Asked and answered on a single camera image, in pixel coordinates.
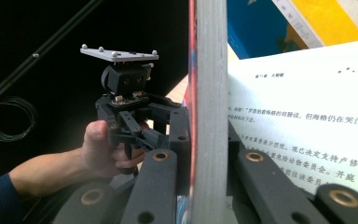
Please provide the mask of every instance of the blue book cover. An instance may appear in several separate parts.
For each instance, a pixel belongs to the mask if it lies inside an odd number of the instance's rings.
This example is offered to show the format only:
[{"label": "blue book cover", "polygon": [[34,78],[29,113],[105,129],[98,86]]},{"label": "blue book cover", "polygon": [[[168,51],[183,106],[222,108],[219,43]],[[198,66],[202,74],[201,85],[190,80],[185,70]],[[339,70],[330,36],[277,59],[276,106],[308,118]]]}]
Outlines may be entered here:
[{"label": "blue book cover", "polygon": [[240,59],[283,52],[287,24],[271,0],[227,0],[227,41]]}]

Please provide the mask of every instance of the black background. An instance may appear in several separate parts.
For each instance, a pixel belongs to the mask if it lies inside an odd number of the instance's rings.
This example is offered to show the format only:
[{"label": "black background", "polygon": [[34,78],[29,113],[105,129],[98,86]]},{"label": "black background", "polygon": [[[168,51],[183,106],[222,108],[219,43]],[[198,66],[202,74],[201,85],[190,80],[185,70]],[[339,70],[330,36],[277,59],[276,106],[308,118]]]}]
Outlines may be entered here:
[{"label": "black background", "polygon": [[[89,1],[0,0],[0,82]],[[20,141],[0,142],[0,175],[27,159],[80,147],[108,62],[79,52],[89,48],[151,53],[146,92],[167,94],[187,74],[188,2],[105,0],[3,96],[19,96],[37,109],[36,128]],[[0,112],[5,128],[27,125],[17,113]]]}]

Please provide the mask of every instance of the yellow book cover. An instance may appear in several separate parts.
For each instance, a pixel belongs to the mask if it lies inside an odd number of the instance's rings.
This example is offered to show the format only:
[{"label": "yellow book cover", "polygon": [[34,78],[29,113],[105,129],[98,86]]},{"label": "yellow book cover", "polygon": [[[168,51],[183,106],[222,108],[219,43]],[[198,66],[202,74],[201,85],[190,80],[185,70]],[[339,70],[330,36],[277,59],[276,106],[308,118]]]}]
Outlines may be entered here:
[{"label": "yellow book cover", "polygon": [[358,0],[272,0],[309,48],[358,40]]}]

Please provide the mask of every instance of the open book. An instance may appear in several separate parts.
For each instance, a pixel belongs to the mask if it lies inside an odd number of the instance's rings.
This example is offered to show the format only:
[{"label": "open book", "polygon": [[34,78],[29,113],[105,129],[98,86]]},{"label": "open book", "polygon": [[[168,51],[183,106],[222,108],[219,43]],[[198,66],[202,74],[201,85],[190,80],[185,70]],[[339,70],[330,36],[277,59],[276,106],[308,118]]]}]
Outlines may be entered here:
[{"label": "open book", "polygon": [[228,64],[228,119],[300,188],[358,191],[358,41]]}]

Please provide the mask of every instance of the sleeve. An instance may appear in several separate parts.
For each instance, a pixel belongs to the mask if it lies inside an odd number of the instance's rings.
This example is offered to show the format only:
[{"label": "sleeve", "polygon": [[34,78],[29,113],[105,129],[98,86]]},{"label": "sleeve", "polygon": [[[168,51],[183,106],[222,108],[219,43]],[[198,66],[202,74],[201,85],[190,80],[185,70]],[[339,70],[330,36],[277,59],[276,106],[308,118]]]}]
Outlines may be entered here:
[{"label": "sleeve", "polygon": [[21,199],[8,174],[0,176],[0,224],[21,223]]}]

